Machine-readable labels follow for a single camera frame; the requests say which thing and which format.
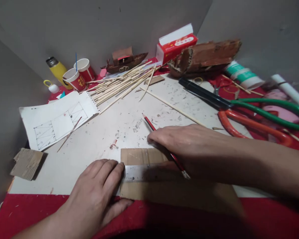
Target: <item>bottle cap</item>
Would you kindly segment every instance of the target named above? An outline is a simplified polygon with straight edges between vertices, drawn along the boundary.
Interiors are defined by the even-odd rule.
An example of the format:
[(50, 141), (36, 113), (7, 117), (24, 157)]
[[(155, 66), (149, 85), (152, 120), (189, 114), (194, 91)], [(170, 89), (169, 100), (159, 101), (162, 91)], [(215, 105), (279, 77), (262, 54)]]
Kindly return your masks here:
[(48, 60), (46, 60), (46, 63), (51, 68), (51, 67), (54, 67), (56, 64), (58, 64), (59, 61), (57, 59), (55, 59), (54, 56), (52, 56)]

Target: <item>yellow bottle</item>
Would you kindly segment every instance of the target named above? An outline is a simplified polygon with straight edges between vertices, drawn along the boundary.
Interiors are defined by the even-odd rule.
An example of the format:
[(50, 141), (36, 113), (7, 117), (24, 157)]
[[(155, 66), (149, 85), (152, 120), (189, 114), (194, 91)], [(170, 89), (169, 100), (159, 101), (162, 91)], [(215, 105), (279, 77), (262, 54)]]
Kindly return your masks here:
[(61, 62), (55, 59), (53, 56), (46, 60), (47, 65), (50, 68), (50, 71), (54, 74), (54, 76), (61, 82), (61, 84), (67, 89), (72, 90), (73, 87), (63, 80), (63, 75), (67, 72), (67, 69)]

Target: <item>table surface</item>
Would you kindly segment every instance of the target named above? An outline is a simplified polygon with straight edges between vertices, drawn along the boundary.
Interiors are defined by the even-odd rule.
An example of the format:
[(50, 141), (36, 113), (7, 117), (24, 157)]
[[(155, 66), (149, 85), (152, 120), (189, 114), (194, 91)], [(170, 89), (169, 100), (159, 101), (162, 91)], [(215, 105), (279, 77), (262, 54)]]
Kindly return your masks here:
[[(162, 76), (165, 81), (151, 85), (151, 92), (198, 119), (208, 128), (223, 128), (216, 109), (185, 91), (177, 80), (169, 78), (167, 74)], [(213, 91), (208, 82), (203, 82), (201, 86)], [(48, 156), (36, 180), (27, 181), (15, 177), (10, 193), (69, 195), (80, 173), (94, 160), (109, 158), (120, 162), (121, 148), (152, 148), (147, 143), (149, 129), (142, 113), (156, 128), (194, 123), (150, 94), (146, 94), (139, 102), (142, 94), (143, 91), (134, 90), (101, 115), (92, 117), (72, 133), (58, 153), (63, 140), (47, 148), (44, 152)], [(101, 104), (99, 109), (103, 110), (114, 99), (112, 97)], [(244, 126), (234, 121), (231, 123), (243, 135), (252, 138)], [(219, 132), (228, 135), (225, 130)], [(116, 140), (116, 147), (111, 149), (111, 144)], [(234, 188), (239, 197), (270, 196), (256, 189), (240, 186)]]

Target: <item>wooden model boat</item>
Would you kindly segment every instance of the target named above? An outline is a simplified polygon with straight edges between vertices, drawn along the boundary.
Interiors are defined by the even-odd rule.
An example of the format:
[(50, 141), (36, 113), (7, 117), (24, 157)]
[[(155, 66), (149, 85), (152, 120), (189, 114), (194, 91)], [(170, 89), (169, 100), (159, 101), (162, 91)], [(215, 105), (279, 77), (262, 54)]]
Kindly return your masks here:
[(195, 77), (223, 70), (235, 57), (240, 40), (213, 41), (190, 46), (168, 63), (173, 77)]
[(106, 66), (101, 67), (101, 69), (105, 68), (110, 74), (124, 72), (139, 65), (145, 59), (147, 54), (148, 52), (134, 56), (132, 53), (132, 47), (119, 50), (112, 53), (113, 65), (107, 64)]

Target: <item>red pencil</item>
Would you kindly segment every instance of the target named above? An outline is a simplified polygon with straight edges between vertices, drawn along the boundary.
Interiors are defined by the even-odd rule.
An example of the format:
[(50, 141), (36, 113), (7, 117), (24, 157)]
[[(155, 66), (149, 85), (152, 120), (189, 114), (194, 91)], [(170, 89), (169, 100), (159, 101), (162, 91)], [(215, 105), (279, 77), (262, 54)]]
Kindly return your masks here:
[[(154, 131), (156, 130), (155, 127), (152, 125), (152, 123), (150, 122), (150, 120), (142, 113), (146, 123), (149, 125), (149, 127)], [(184, 166), (182, 165), (182, 163), (176, 158), (176, 156), (174, 154), (172, 154), (171, 152), (169, 152), (170, 155), (172, 156), (172, 158), (174, 159), (174, 162), (176, 164), (176, 166), (179, 168), (179, 170), (182, 172), (184, 178), (186, 179), (190, 179), (190, 176), (188, 175), (188, 173), (185, 171)]]

